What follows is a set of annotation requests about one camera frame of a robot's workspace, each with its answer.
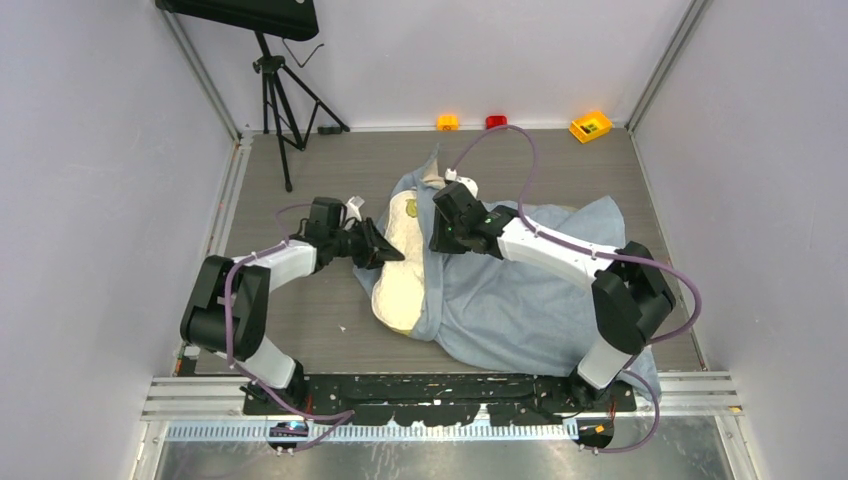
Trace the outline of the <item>blue pillowcase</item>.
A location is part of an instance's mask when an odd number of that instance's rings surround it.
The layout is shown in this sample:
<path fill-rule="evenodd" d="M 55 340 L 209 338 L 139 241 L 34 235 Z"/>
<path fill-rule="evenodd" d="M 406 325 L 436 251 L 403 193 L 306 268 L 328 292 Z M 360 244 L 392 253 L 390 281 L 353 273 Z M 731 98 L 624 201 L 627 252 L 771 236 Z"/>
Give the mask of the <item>blue pillowcase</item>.
<path fill-rule="evenodd" d="M 457 361 L 487 371 L 564 377 L 588 352 L 598 330 L 589 292 L 541 268 L 488 255 L 432 253 L 432 201 L 444 187 L 433 149 L 389 195 L 417 185 L 425 235 L 426 312 L 438 329 L 431 341 Z M 381 269 L 355 269 L 370 298 Z"/>

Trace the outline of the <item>cream pillow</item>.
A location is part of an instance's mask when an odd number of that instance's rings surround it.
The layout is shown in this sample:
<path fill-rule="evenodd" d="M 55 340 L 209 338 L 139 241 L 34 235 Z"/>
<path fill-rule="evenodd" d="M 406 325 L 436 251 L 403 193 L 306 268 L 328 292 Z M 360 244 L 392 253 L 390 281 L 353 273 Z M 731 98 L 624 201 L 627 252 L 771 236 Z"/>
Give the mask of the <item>cream pillow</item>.
<path fill-rule="evenodd" d="M 384 238 L 404 258 L 388 261 L 372 289 L 371 307 L 390 330 L 420 341 L 431 341 L 438 329 L 426 312 L 425 235 L 419 222 L 419 188 L 402 186 L 394 193 L 382 219 Z"/>

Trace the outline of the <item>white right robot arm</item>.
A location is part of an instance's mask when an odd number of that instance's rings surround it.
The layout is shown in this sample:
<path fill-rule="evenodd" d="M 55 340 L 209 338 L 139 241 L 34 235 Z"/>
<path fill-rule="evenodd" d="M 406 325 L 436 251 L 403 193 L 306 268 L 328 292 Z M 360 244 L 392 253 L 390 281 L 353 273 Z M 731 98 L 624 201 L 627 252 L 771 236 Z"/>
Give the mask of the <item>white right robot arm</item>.
<path fill-rule="evenodd" d="M 598 336 L 567 377 L 566 389 L 580 408 L 598 409 L 610 398 L 610 385 L 676 306 L 650 251 L 633 241 L 616 248 L 580 240 L 534 222 L 519 209 L 489 209 L 463 181 L 449 182 L 433 202 L 431 250 L 525 263 L 590 293 Z"/>

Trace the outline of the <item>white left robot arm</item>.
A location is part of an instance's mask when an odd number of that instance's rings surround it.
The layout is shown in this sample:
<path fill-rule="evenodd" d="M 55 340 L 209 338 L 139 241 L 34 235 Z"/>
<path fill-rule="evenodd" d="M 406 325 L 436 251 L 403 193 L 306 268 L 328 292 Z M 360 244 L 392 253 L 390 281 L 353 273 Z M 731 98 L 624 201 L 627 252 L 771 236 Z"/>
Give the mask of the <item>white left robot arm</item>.
<path fill-rule="evenodd" d="M 206 257 L 181 320 L 182 340 L 223 357 L 254 382 L 251 393 L 280 412 L 298 412 L 308 393 L 304 368 L 266 334 L 270 295 L 337 258 L 365 270 L 404 260 L 374 220 L 360 216 L 360 204 L 358 197 L 316 197 L 298 230 L 277 245 L 240 257 Z"/>

